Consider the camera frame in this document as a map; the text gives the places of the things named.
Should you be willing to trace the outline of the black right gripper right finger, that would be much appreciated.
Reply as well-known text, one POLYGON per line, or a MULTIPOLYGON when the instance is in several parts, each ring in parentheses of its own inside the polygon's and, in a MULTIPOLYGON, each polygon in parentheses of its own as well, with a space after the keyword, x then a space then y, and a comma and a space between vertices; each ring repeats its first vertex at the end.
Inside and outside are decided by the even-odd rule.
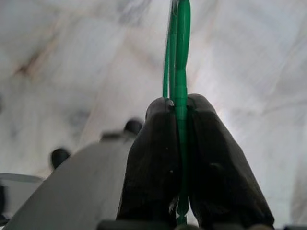
POLYGON ((202 95, 188 96, 189 197, 202 227, 273 226, 274 217, 241 147, 202 95))

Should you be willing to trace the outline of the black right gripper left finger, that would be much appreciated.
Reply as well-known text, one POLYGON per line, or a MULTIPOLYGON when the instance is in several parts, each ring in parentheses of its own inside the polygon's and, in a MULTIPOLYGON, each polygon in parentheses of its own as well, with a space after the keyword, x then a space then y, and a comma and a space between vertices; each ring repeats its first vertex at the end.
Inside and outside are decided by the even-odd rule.
POLYGON ((154 100, 130 148, 117 219, 176 222, 182 166, 174 104, 154 100))

